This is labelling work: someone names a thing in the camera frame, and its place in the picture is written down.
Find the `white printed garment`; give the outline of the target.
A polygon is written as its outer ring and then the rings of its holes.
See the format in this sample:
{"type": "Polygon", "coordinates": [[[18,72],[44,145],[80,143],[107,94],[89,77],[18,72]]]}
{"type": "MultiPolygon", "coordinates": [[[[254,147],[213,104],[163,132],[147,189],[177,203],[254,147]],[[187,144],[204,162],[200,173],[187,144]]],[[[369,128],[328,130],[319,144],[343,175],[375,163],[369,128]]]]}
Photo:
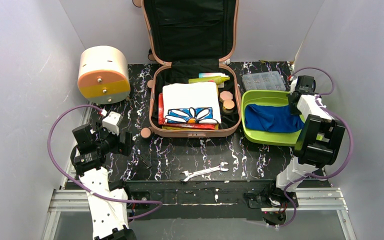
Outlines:
{"type": "Polygon", "coordinates": [[[163,118],[169,124],[221,124],[214,82],[173,83],[162,88],[163,118]]]}

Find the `green plastic tray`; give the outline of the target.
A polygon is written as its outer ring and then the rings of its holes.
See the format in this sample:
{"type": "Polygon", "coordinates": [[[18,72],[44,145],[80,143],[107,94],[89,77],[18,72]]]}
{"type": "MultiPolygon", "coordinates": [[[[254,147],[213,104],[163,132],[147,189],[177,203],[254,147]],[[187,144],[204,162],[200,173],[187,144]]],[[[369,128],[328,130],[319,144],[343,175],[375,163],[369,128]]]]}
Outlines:
{"type": "Polygon", "coordinates": [[[266,107],[287,107],[289,105],[286,91],[278,90],[249,90],[242,95],[241,99],[241,124],[245,137],[257,144],[293,147],[301,133],[300,130],[279,133],[263,130],[255,130],[246,126],[246,107],[248,105],[266,107]]]}

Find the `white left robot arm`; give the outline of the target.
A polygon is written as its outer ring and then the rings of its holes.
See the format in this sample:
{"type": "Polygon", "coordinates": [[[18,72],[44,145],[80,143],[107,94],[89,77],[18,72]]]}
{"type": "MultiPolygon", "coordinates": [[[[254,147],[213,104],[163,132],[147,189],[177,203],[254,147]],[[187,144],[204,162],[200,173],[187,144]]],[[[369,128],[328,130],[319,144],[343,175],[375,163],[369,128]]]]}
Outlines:
{"type": "Polygon", "coordinates": [[[109,153],[129,156],[134,145],[130,132],[124,139],[104,127],[84,124],[72,130],[77,142],[72,149],[70,161],[79,181],[91,191],[86,194],[92,219],[94,240],[135,240],[129,228],[126,200],[131,194],[122,180],[109,182],[105,168],[109,153]]]}

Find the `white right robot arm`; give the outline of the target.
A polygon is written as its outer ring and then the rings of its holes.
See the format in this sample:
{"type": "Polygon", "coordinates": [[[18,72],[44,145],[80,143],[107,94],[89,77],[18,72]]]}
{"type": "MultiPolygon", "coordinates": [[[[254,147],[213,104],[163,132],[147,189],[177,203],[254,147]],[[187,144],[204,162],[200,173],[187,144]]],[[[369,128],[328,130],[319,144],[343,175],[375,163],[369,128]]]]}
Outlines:
{"type": "Polygon", "coordinates": [[[294,192],[304,178],[336,161],[346,131],[344,122],[322,104],[315,83],[312,76],[298,76],[287,96],[290,113],[304,122],[294,157],[275,180],[275,187],[288,193],[294,192]]]}

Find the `blue cloth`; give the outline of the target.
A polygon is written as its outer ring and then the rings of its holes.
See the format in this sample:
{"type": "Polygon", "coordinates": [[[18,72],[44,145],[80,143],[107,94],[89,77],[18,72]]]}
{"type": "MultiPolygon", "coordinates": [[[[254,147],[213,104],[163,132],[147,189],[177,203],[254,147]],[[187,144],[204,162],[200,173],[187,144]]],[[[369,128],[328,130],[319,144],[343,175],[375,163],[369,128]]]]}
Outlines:
{"type": "Polygon", "coordinates": [[[244,110],[245,127],[250,130],[289,134],[300,131],[305,122],[290,113],[290,107],[249,104],[244,110]]]}

